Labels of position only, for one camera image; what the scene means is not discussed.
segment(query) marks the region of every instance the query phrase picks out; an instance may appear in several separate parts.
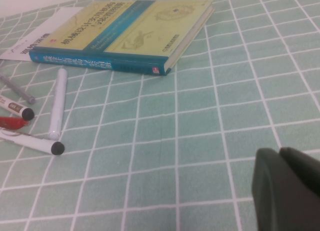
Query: paper sheet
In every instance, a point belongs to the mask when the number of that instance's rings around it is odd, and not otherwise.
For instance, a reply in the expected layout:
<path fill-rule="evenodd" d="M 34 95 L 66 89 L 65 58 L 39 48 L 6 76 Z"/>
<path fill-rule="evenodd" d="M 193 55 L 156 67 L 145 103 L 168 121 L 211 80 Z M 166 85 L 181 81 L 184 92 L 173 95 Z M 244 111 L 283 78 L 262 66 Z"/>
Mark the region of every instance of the paper sheet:
<path fill-rule="evenodd" d="M 0 55 L 0 60 L 31 61 L 29 51 L 81 9 L 82 7 L 60 8 L 52 17 Z"/>

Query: pen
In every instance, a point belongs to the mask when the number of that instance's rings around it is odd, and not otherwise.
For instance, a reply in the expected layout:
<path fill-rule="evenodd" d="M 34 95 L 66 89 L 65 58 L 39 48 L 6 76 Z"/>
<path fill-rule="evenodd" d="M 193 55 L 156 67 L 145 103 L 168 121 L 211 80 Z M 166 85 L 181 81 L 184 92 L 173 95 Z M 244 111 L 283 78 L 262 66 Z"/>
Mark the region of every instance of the pen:
<path fill-rule="evenodd" d="M 0 95 L 0 107 L 20 116 L 26 121 L 30 121 L 35 117 L 35 113 L 31 108 L 16 103 L 15 101 L 2 95 Z"/>
<path fill-rule="evenodd" d="M 28 125 L 28 121 L 25 121 L 20 117 L 0 117 L 0 127 L 8 130 L 18 130 Z"/>
<path fill-rule="evenodd" d="M 0 80 L 2 80 L 2 82 L 4 82 L 9 88 L 11 88 L 17 95 L 28 101 L 28 103 L 32 105 L 36 103 L 35 97 L 31 96 L 18 85 L 10 81 L 6 76 L 0 74 Z"/>
<path fill-rule="evenodd" d="M 26 133 L 8 130 L 6 128 L 0 128 L 0 138 L 53 155 L 61 155 L 65 151 L 65 146 L 61 142 L 37 138 Z"/>
<path fill-rule="evenodd" d="M 65 111 L 67 80 L 67 71 L 64 68 L 60 68 L 56 79 L 50 127 L 48 131 L 48 137 L 51 140 L 58 140 L 61 135 L 61 126 Z"/>

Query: red pen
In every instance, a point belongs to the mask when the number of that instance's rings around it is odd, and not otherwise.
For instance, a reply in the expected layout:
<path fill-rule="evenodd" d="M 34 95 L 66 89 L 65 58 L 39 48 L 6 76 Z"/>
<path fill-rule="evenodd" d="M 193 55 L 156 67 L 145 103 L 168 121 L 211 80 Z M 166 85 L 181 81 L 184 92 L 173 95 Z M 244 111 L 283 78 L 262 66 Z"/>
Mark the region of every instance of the red pen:
<path fill-rule="evenodd" d="M 0 117 L 0 127 L 8 130 L 18 130 L 28 124 L 28 121 L 20 117 Z"/>

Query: hardcover book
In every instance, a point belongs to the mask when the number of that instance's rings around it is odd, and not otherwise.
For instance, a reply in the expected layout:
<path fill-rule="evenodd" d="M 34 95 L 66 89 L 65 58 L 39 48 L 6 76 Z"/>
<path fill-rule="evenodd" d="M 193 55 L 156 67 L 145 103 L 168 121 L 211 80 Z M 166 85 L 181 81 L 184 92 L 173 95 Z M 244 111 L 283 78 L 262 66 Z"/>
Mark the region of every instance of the hardcover book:
<path fill-rule="evenodd" d="M 29 51 L 32 61 L 166 75 L 213 13 L 213 0 L 93 2 Z"/>

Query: gray pen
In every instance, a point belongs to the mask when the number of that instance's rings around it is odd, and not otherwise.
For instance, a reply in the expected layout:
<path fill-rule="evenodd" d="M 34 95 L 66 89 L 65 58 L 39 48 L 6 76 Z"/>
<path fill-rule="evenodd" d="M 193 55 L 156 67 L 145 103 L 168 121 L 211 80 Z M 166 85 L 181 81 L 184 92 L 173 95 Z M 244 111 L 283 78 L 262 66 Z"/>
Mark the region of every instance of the gray pen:
<path fill-rule="evenodd" d="M 20 88 L 18 85 L 11 82 L 6 76 L 3 76 L 2 74 L 0 74 L 0 80 L 2 80 L 2 82 L 4 82 L 9 88 L 11 88 L 17 95 L 21 96 L 26 101 L 28 101 L 28 103 L 32 105 L 36 103 L 35 97 L 31 96 L 22 88 Z"/>

